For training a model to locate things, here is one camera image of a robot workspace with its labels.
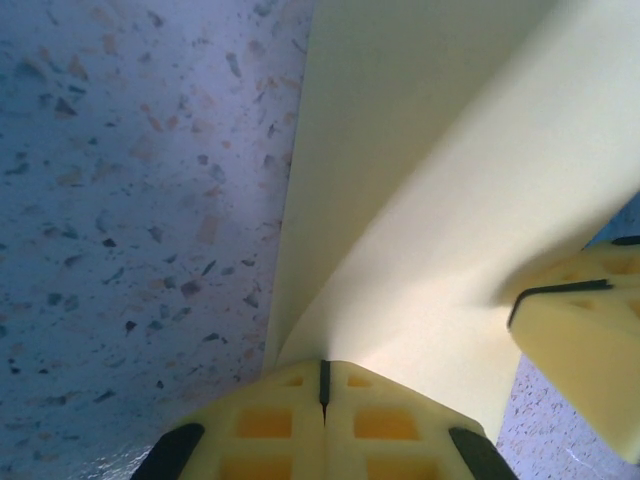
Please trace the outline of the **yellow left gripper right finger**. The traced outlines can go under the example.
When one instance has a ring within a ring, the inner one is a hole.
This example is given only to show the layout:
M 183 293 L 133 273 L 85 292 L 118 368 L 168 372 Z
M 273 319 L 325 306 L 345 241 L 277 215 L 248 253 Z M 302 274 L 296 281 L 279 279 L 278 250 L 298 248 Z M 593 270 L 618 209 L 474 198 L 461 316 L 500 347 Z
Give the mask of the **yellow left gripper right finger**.
M 519 480 L 470 417 L 353 363 L 323 363 L 326 480 Z

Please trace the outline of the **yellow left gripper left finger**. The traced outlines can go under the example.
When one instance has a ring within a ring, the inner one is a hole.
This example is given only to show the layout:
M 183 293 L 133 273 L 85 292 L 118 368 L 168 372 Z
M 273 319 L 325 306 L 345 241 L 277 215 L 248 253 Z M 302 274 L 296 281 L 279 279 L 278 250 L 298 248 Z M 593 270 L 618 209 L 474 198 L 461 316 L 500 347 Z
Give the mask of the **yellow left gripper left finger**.
M 278 370 L 187 415 L 133 480 L 324 480 L 324 362 Z

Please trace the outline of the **yellow paper sheet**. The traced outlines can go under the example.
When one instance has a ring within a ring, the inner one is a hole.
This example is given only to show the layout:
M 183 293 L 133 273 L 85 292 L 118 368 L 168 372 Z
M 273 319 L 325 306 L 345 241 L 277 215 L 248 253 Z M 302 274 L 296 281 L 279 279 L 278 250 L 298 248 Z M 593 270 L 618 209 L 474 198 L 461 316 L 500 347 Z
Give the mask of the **yellow paper sheet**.
M 640 192 L 640 0 L 317 0 L 266 368 L 503 422 L 519 279 Z

